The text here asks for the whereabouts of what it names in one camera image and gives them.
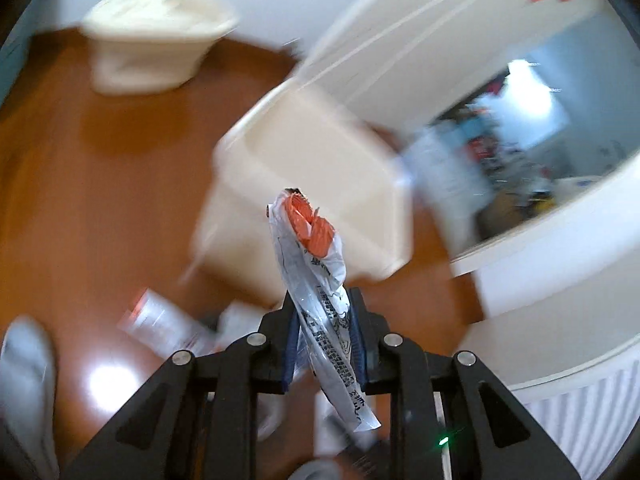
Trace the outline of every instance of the beige plastic bin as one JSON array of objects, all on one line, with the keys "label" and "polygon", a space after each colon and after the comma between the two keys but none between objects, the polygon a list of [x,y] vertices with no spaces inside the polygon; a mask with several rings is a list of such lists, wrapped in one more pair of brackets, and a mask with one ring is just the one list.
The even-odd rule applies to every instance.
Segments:
[{"label": "beige plastic bin", "polygon": [[238,23],[217,0],[103,0],[82,20],[94,40],[92,83],[103,94],[155,93],[196,75]]},{"label": "beige plastic bin", "polygon": [[196,259],[266,303],[284,296],[266,205],[297,187],[342,237],[348,278],[388,278],[412,254],[410,189],[394,154],[313,85],[289,79],[214,150]]}]

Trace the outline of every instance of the wooden floor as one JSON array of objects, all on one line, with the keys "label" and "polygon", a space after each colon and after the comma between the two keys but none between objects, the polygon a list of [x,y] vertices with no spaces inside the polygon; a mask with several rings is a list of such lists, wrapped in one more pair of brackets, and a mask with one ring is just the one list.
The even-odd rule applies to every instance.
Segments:
[{"label": "wooden floor", "polygon": [[[140,290],[149,286],[193,316],[246,299],[204,272],[179,277],[212,182],[212,147],[290,68],[223,41],[182,88],[109,98],[90,89],[88,48],[77,34],[34,44],[0,108],[0,330],[30,314],[52,336],[62,465],[112,414],[95,405],[92,371],[119,365],[143,381],[160,364],[116,327]],[[446,354],[481,314],[468,280],[452,279],[428,210],[416,202],[414,216],[414,259],[383,283],[362,284],[364,297],[393,330]],[[290,397],[305,400],[292,405],[312,405],[316,388],[303,381]],[[263,478],[292,467],[290,458],[278,463],[282,446],[298,462],[311,453],[312,419],[295,409],[287,419],[295,422],[263,446]]]}]

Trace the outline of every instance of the plastic bag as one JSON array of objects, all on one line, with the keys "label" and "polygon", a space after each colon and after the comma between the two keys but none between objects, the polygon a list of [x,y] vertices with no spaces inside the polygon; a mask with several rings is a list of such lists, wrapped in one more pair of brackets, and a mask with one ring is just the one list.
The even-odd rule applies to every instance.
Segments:
[{"label": "plastic bag", "polygon": [[268,206],[282,279],[300,318],[309,361],[324,394],[351,431],[380,426],[351,368],[350,304],[342,241],[297,189]]}]

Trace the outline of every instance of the white lid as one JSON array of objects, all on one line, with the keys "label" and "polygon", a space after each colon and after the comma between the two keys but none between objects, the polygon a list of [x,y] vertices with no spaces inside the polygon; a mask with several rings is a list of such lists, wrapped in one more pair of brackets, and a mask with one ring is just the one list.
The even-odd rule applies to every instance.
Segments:
[{"label": "white lid", "polygon": [[103,0],[82,20],[90,38],[201,41],[228,34],[235,12],[216,0]]}]

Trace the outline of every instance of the white ribbed surface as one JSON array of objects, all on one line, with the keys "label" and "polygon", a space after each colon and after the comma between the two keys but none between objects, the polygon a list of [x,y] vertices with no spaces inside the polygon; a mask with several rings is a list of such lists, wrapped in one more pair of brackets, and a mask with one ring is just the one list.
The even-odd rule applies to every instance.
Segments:
[{"label": "white ribbed surface", "polygon": [[582,480],[606,469],[640,418],[640,362],[598,382],[525,407],[569,457]]}]

